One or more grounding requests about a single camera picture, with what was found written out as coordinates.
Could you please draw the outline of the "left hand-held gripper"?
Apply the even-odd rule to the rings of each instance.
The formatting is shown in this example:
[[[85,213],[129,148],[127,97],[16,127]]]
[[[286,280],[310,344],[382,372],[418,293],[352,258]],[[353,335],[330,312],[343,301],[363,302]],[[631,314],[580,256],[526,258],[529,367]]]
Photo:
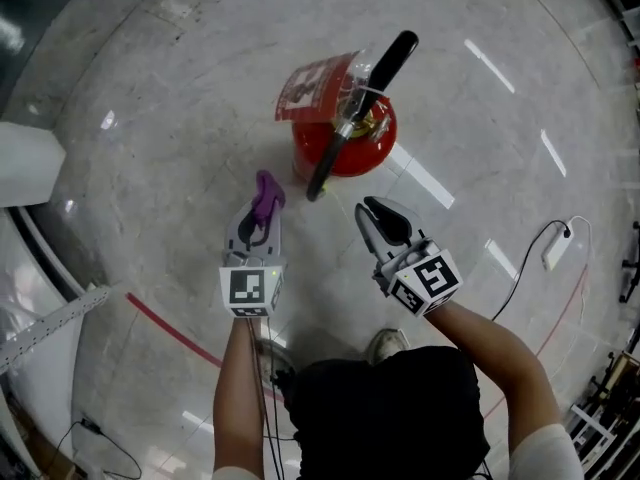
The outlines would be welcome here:
[[[286,271],[281,254],[281,213],[257,226],[251,201],[231,219],[219,269],[224,307],[235,318],[268,318],[275,312]]]

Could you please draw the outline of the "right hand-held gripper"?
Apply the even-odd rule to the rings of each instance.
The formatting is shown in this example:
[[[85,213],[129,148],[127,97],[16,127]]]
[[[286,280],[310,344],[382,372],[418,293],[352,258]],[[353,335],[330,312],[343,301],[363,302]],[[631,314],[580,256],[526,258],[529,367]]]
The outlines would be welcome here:
[[[368,251],[382,263],[376,265],[373,279],[386,297],[412,315],[426,316],[461,287],[451,253],[424,239],[422,221],[409,208],[388,198],[367,196],[355,206],[355,220]],[[396,246],[411,246],[419,240],[395,257]]]

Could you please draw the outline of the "purple cloth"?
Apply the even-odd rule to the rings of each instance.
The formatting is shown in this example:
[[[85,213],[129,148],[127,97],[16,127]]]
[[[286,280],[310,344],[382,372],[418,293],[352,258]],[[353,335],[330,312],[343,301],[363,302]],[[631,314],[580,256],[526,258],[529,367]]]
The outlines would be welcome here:
[[[286,198],[284,190],[267,170],[259,170],[256,173],[257,193],[251,201],[251,214],[261,230],[265,230],[270,224],[275,208],[282,209]]]

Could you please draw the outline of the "red fire extinguisher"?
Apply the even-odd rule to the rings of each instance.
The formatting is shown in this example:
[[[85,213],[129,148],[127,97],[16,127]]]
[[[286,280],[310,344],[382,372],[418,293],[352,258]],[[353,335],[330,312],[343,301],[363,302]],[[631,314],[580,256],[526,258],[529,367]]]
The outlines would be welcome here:
[[[330,179],[362,176],[389,156],[397,117],[386,92],[418,44],[417,34],[404,30],[375,63],[357,50],[289,75],[274,120],[291,124],[294,168],[309,201],[323,195]]]

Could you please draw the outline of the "person's left forearm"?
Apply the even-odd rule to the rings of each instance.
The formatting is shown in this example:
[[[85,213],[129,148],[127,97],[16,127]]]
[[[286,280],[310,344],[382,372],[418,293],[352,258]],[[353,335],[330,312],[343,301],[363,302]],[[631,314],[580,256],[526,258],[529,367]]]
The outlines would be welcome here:
[[[265,411],[255,358],[255,319],[232,325],[213,402],[214,477],[231,469],[238,479],[264,480]]]

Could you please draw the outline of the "person's right forearm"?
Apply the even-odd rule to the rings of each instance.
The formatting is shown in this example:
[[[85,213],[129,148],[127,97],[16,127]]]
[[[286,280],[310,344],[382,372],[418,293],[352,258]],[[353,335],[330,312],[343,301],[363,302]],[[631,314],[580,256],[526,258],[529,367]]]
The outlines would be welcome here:
[[[427,320],[502,391],[511,452],[534,432],[560,422],[542,364],[513,332],[455,302],[430,312]]]

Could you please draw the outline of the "person's right shoe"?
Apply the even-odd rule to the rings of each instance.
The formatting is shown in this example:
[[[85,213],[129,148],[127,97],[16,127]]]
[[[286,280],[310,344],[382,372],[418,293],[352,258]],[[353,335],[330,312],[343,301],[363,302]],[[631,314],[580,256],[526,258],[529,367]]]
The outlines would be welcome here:
[[[385,328],[376,333],[366,349],[366,361],[376,365],[398,352],[406,351],[409,342],[401,329]]]

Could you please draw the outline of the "white power strip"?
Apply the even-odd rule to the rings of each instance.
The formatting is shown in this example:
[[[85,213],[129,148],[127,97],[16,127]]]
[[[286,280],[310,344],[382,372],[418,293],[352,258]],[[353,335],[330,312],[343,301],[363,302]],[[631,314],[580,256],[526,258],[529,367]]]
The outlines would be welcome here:
[[[542,253],[541,260],[546,271],[551,272],[558,265],[574,238],[571,220],[564,221],[549,245]]]

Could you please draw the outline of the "white square pillar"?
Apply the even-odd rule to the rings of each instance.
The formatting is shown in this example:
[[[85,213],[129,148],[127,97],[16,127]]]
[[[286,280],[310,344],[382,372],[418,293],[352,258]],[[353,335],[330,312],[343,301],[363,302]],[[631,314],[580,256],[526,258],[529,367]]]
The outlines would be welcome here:
[[[0,208],[48,202],[65,157],[52,131],[0,121]]]

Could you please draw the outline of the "white metal shelf rack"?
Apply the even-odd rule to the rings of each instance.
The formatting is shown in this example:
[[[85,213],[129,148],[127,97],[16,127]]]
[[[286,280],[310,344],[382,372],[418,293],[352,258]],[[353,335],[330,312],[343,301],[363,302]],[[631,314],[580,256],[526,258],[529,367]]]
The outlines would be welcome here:
[[[74,368],[84,316],[105,303],[112,288],[100,286],[70,300],[54,286],[10,214],[0,209],[0,438],[33,477],[41,470],[25,442],[8,398],[44,437],[62,441],[54,450],[73,456]]]

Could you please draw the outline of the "black office chair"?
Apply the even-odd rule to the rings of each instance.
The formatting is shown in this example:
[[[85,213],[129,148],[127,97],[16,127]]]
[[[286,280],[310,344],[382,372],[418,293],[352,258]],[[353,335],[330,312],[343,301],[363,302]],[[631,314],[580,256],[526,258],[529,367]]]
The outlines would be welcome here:
[[[626,304],[629,302],[635,289],[640,286],[640,222],[634,221],[632,229],[636,234],[634,255],[631,260],[624,259],[621,264],[623,271],[631,271],[633,275],[630,278],[626,291],[619,296],[619,302]]]

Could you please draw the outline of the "person's white shirt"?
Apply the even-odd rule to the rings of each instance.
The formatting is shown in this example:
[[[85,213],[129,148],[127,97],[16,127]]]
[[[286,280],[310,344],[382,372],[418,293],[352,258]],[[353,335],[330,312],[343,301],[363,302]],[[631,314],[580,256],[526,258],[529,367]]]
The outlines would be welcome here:
[[[510,456],[508,480],[585,480],[565,428],[555,423],[526,437]]]

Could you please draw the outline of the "white frame desk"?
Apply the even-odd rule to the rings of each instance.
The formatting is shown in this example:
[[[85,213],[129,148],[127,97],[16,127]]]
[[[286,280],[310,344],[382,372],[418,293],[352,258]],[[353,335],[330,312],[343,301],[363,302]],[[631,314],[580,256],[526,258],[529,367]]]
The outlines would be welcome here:
[[[640,361],[626,352],[609,353],[570,407],[567,429],[585,480],[623,477],[640,456]]]

